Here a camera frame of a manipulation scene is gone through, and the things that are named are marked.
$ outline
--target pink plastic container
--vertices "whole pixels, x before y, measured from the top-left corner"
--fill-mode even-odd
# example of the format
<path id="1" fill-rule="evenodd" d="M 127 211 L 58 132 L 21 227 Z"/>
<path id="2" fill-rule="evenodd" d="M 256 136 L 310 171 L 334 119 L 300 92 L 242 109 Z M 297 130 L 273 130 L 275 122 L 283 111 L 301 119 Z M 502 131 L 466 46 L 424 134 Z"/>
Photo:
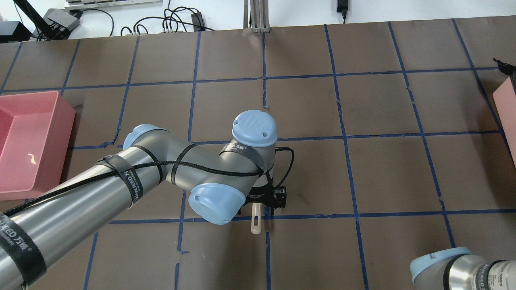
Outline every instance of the pink plastic container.
<path id="1" fill-rule="evenodd" d="M 508 78 L 493 93 L 493 99 L 516 166 L 516 91 L 512 86 L 511 78 Z"/>
<path id="2" fill-rule="evenodd" d="M 0 200 L 59 185 L 74 117 L 57 91 L 0 96 Z"/>

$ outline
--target blue plastic cap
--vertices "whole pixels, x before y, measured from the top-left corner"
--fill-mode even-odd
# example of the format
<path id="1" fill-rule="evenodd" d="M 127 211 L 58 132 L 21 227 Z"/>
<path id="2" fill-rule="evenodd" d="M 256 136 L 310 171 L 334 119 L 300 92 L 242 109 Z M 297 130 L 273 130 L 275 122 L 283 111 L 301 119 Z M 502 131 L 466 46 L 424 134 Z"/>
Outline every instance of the blue plastic cap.
<path id="1" fill-rule="evenodd" d="M 472 254 L 472 252 L 468 248 L 452 248 L 424 255 L 415 259 L 410 263 L 412 283 L 414 283 L 414 281 L 416 280 L 417 275 L 419 275 L 421 272 L 423 272 L 426 268 L 430 267 L 431 265 L 442 260 L 445 260 L 447 258 L 464 254 Z"/>
<path id="2" fill-rule="evenodd" d="M 188 198 L 192 210 L 214 224 L 230 222 L 245 201 L 240 190 L 220 183 L 199 184 Z"/>
<path id="3" fill-rule="evenodd" d="M 276 143 L 276 122 L 271 115 L 249 110 L 236 116 L 233 121 L 233 137 L 238 142 L 252 147 L 267 147 Z"/>
<path id="4" fill-rule="evenodd" d="M 133 145 L 134 141 L 136 141 L 136 139 L 138 139 L 144 133 L 147 133 L 148 131 L 152 131 L 152 130 L 165 130 L 165 131 L 168 132 L 167 129 L 156 127 L 156 126 L 151 125 L 151 124 L 138 125 L 125 138 L 123 149 L 125 150 L 125 149 L 131 147 Z"/>

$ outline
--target white floor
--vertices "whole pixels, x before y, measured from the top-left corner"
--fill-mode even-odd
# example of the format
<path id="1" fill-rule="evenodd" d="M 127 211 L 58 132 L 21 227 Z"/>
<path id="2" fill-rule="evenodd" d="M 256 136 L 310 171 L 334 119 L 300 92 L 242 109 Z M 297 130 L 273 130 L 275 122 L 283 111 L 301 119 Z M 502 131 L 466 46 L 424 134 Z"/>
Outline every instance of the white floor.
<path id="1" fill-rule="evenodd" d="M 63 8 L 65 0 L 29 0 L 34 8 L 44 15 L 49 8 Z M 483 16 L 516 15 L 516 0 L 349 0 L 346 23 L 423 20 L 444 18 L 468 18 Z M 134 4 L 102 8 L 115 19 L 113 35 L 120 35 L 123 26 L 132 28 L 139 19 L 147 16 L 163 16 L 168 0 L 153 4 Z M 205 19 L 206 26 L 215 30 L 239 29 L 244 22 L 242 0 L 172 0 L 177 6 L 195 7 Z M 271 26 L 300 26 L 341 23 L 336 10 L 336 0 L 269 0 Z M 18 21 L 12 0 L 0 0 L 3 18 Z M 20 11 L 29 30 L 34 26 Z M 190 22 L 189 12 L 183 21 Z M 101 37 L 109 35 L 110 18 L 97 11 L 88 11 L 81 18 L 81 25 L 71 38 Z M 145 20 L 142 24 L 151 34 L 162 31 L 161 20 Z"/>

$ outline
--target robotic arm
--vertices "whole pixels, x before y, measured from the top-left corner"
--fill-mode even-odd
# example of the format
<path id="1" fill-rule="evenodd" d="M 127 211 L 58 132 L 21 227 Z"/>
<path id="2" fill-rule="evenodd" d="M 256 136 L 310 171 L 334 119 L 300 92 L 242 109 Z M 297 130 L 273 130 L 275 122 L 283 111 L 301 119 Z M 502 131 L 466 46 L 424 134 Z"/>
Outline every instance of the robotic arm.
<path id="1" fill-rule="evenodd" d="M 284 207 L 285 188 L 272 187 L 274 119 L 246 111 L 235 119 L 233 137 L 216 156 L 163 128 L 140 125 L 127 136 L 123 151 L 49 194 L 0 213 L 0 288 L 28 288 L 164 180 L 190 191 L 192 209 L 215 224 L 231 221 L 247 202 Z"/>

